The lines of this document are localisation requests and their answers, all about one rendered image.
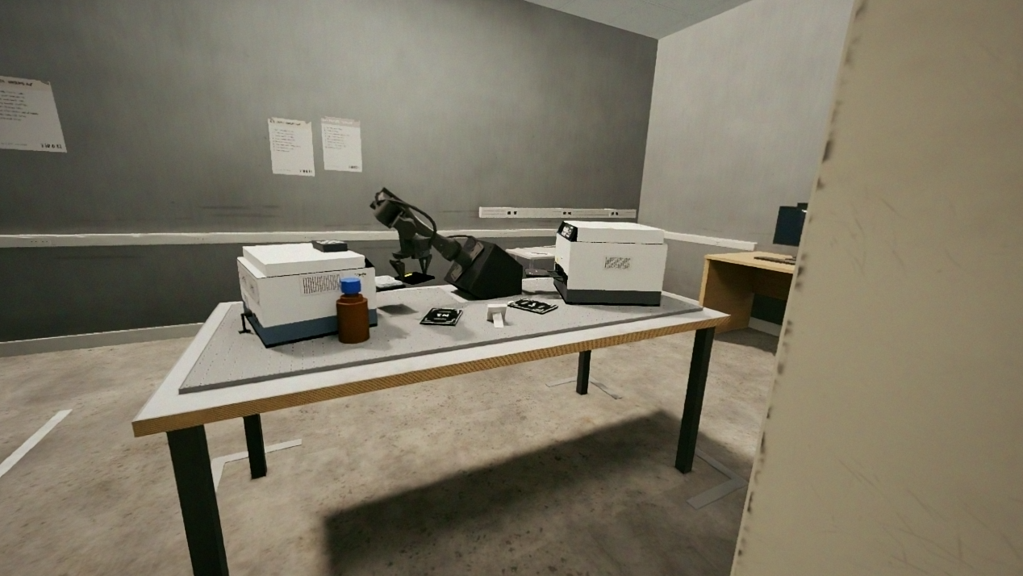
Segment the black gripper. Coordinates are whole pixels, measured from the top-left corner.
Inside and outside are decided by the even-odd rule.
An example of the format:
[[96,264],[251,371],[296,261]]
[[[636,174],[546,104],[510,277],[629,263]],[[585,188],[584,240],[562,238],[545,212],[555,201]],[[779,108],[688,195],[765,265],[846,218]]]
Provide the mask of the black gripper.
[[[419,261],[420,261],[420,267],[421,267],[421,272],[424,274],[427,274],[428,267],[430,266],[430,262],[431,262],[431,259],[432,259],[432,254],[428,254],[428,256],[421,258],[419,256],[419,254],[416,254],[416,252],[411,253],[411,254],[402,254],[401,251],[398,251],[398,252],[392,253],[392,255],[393,255],[394,258],[389,259],[390,264],[392,265],[392,267],[394,268],[394,270],[397,272],[397,274],[399,275],[399,277],[402,280],[402,282],[404,282],[404,280],[405,280],[405,266],[404,266],[404,262],[401,262],[401,259],[404,259],[406,257],[407,258],[411,257],[411,259],[419,259]],[[424,260],[425,260],[425,268],[424,268]]]

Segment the brown bottle with blue cap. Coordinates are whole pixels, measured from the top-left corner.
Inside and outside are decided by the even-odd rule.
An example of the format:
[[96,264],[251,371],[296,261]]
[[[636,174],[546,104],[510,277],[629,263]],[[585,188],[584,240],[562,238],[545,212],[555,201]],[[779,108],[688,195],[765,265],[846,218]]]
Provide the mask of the brown bottle with blue cap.
[[342,296],[336,300],[337,336],[343,344],[358,344],[370,338],[368,300],[359,294],[360,278],[340,280]]

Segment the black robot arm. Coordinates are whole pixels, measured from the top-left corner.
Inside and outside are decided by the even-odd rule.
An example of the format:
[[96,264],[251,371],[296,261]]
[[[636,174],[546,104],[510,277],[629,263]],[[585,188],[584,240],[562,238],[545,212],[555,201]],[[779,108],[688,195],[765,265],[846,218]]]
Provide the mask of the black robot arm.
[[370,204],[370,207],[374,209],[374,216],[377,217],[379,222],[389,229],[394,227],[398,230],[399,235],[402,237],[399,238],[402,254],[411,254],[416,252],[416,254],[419,254],[419,256],[424,258],[430,254],[430,249],[432,249],[432,245],[434,245],[434,248],[443,258],[450,262],[451,260],[455,261],[459,264],[457,265],[457,269],[451,273],[452,279],[455,282],[461,279],[461,276],[466,273],[469,267],[472,266],[474,261],[476,261],[478,256],[480,256],[482,251],[484,251],[484,245],[476,243],[468,254],[466,251],[463,251],[462,245],[458,243],[455,238],[450,240],[448,237],[446,238],[438,233],[434,238],[434,243],[430,243],[430,238],[432,238],[434,230],[421,223],[421,221],[415,217],[415,214],[410,212],[409,207],[401,205],[401,203],[394,203],[388,200],[404,202],[399,196],[383,187],[382,190],[379,191],[379,201],[383,202],[377,205],[377,200],[375,200]]

